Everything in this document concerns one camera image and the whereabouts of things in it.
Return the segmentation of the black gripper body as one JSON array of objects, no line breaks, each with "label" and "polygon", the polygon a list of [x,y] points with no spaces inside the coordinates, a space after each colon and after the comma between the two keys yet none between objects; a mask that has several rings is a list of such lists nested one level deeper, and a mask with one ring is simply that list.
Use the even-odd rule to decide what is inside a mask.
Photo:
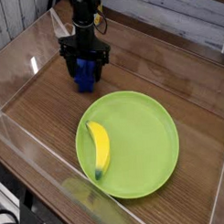
[{"label": "black gripper body", "polygon": [[110,46],[96,36],[92,40],[78,40],[76,36],[60,37],[60,55],[71,63],[77,59],[101,61],[103,65],[108,64]]}]

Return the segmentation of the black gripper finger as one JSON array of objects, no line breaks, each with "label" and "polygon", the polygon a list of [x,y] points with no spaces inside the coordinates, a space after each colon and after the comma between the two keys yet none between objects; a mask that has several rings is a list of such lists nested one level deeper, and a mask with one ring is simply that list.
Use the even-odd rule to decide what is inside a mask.
[{"label": "black gripper finger", "polygon": [[69,71],[69,74],[72,78],[75,77],[76,75],[76,69],[77,69],[77,60],[75,57],[73,56],[66,56],[65,58],[65,61],[67,63],[67,67],[68,67],[68,71]]},{"label": "black gripper finger", "polygon": [[105,65],[102,59],[98,59],[96,61],[95,69],[94,69],[94,79],[95,81],[99,81],[101,78],[102,67]]}]

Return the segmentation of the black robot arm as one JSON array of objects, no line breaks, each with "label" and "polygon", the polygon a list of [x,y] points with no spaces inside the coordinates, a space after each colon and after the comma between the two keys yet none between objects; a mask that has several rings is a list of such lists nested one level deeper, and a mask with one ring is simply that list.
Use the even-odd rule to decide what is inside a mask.
[{"label": "black robot arm", "polygon": [[72,78],[79,74],[80,60],[93,65],[93,69],[89,68],[89,76],[99,81],[102,67],[110,62],[111,50],[110,46],[99,40],[94,33],[94,16],[99,14],[106,21],[98,7],[101,0],[69,0],[69,3],[73,8],[72,23],[75,34],[59,38],[59,54],[67,62]]}]

